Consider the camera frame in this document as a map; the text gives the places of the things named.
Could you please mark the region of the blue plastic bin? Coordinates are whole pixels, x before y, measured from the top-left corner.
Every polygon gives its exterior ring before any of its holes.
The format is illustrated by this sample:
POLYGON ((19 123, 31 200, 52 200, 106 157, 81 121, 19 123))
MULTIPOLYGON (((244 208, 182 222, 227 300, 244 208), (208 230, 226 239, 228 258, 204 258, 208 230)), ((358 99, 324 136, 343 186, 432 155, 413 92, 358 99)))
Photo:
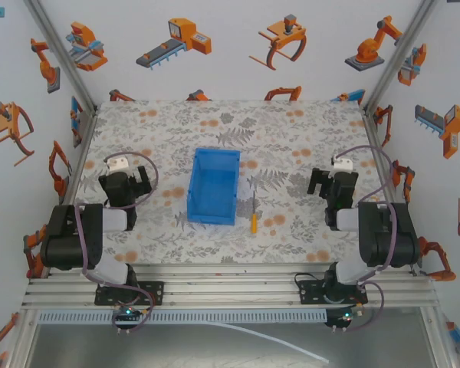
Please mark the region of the blue plastic bin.
POLYGON ((187 219, 207 225, 234 225, 240 152, 198 148, 187 192, 187 219))

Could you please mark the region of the floral patterned table mat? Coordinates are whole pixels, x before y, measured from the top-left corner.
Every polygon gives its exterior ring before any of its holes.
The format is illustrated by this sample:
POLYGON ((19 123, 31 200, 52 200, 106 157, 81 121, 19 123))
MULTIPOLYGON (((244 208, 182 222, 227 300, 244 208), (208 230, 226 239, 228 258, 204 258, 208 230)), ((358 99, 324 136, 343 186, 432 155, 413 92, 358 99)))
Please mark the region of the floral patterned table mat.
POLYGON ((79 202, 103 202, 104 159, 127 151, 132 167, 159 177, 136 209, 130 232, 103 237, 103 249, 129 263, 304 263, 339 261, 358 246, 353 232, 324 221, 325 201, 308 195, 313 168, 345 153, 359 174, 354 199, 379 201, 380 179, 354 103, 230 101, 105 103, 84 164, 79 202), (198 148, 241 154, 235 224, 187 219, 186 199, 198 148), (258 230, 251 233, 256 193, 258 230))

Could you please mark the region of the left black circuit board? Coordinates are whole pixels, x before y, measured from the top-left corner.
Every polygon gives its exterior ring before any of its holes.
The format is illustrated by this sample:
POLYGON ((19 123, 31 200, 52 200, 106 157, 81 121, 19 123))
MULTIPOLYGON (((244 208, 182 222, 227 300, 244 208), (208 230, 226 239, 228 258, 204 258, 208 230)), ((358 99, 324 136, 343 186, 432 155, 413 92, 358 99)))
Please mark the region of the left black circuit board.
POLYGON ((112 325, 118 330, 130 330, 139 325, 143 313, 133 307, 122 306, 113 312, 112 325))

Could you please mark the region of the black circuit board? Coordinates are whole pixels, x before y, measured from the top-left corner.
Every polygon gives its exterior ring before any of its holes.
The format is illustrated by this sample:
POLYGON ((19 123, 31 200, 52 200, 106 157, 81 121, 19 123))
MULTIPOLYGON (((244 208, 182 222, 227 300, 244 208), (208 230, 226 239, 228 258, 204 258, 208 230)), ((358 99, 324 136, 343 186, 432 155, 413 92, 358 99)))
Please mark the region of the black circuit board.
POLYGON ((346 330, 353 319, 363 315, 364 308, 358 305, 349 305, 338 308, 326 309, 326 321, 324 324, 335 330, 346 330))
POLYGON ((112 325, 118 330, 130 330, 139 325, 143 313, 133 307, 122 306, 113 312, 112 325))

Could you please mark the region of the right black circuit board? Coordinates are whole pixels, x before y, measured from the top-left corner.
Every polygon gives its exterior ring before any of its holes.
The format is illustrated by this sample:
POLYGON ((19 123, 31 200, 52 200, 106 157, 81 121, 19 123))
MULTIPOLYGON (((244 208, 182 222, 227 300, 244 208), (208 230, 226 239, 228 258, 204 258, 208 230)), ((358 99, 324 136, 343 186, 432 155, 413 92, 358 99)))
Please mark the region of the right black circuit board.
POLYGON ((346 330, 353 319, 363 315, 364 308, 358 305, 349 305, 338 308, 326 309, 326 321, 324 324, 335 330, 346 330))

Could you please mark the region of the white thin tube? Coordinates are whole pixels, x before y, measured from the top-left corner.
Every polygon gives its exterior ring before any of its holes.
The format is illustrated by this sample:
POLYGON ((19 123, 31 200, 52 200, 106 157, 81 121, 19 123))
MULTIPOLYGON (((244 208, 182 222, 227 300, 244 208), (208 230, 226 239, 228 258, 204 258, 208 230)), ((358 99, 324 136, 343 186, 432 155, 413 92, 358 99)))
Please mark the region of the white thin tube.
POLYGON ((228 329, 228 330, 234 330, 234 331, 238 331, 238 332, 241 332, 241 333, 244 333, 244 334, 249 334, 249 335, 252 335, 254 337, 259 337, 261 339, 264 339, 264 340, 268 340, 268 341, 271 341, 271 342, 274 342, 274 343, 277 343, 277 344, 280 344, 282 346, 285 346, 289 349, 292 349, 298 353, 302 353, 303 355, 306 355, 312 359, 315 359, 315 360, 318 360, 324 364, 329 364, 330 361, 323 357, 323 356, 320 356, 318 354, 315 354, 315 353, 312 353, 310 352, 309 350, 305 350, 304 348, 301 348, 301 347, 298 347, 292 343, 289 343, 285 340, 281 340, 277 337, 273 337, 273 336, 270 336, 270 335, 267 335, 265 333, 260 333, 260 332, 257 332, 255 330, 249 330, 247 328, 244 328, 244 327, 240 327, 240 326, 235 326, 235 325, 231 325, 231 324, 223 324, 223 323, 216 323, 216 322, 202 322, 202 325, 206 325, 206 326, 212 326, 212 327, 219 327, 219 328, 225 328, 225 329, 228 329))

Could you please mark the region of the aluminium side rail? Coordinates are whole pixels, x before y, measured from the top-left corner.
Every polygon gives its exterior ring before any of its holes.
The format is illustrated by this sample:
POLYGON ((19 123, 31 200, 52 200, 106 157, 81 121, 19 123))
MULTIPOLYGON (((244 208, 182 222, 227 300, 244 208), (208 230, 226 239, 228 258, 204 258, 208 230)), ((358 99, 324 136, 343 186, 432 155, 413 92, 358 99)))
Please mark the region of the aluminium side rail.
POLYGON ((84 170, 84 164, 87 159, 88 150, 93 139, 95 127, 97 125, 97 114, 95 113, 89 120, 88 126, 85 131, 85 136, 81 144, 80 156, 77 161, 76 168, 74 170, 73 176, 69 182, 66 195, 64 197, 64 204, 71 205, 74 204, 76 194, 80 185, 81 175, 84 170))

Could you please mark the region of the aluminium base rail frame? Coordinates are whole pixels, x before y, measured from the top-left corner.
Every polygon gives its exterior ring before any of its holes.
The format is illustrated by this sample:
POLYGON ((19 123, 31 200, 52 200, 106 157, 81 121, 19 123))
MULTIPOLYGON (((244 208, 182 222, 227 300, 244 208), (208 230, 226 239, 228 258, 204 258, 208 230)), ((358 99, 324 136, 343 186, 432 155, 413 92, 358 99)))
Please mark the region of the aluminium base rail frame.
MULTIPOLYGON (((164 309, 250 309, 299 307, 295 274, 320 278, 324 263, 310 264, 137 264, 141 281, 164 283, 164 309)), ((383 271, 368 286, 368 307, 434 307, 439 299, 434 283, 413 276, 409 268, 383 271)), ((92 308, 96 285, 76 271, 51 271, 29 282, 24 309, 92 308)))

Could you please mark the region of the aluminium corner post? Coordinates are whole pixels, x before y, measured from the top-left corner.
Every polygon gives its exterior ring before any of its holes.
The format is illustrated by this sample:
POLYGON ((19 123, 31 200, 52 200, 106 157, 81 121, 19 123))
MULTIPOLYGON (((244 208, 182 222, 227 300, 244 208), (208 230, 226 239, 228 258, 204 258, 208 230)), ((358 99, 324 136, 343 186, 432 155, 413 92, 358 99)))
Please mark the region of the aluminium corner post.
POLYGON ((406 31, 403 33, 396 46, 393 56, 389 59, 384 72, 381 74, 379 81, 376 83, 369 99, 364 105, 364 112, 366 115, 372 115, 376 110, 381 98, 393 82, 396 73, 401 68, 407 53, 412 49, 419 33, 424 28, 439 2, 440 0, 422 0, 420 2, 406 31))
POLYGON ((34 22, 43 34, 48 46, 57 58, 61 69, 67 75, 74 91, 77 93, 77 97, 80 102, 83 103, 84 109, 91 116, 94 116, 97 112, 97 106, 87 90, 85 83, 82 81, 81 76, 77 72, 74 62, 70 59, 67 49, 63 45, 52 20, 49 18, 44 9, 44 6, 40 0, 23 0, 23 2, 28 8, 34 22))

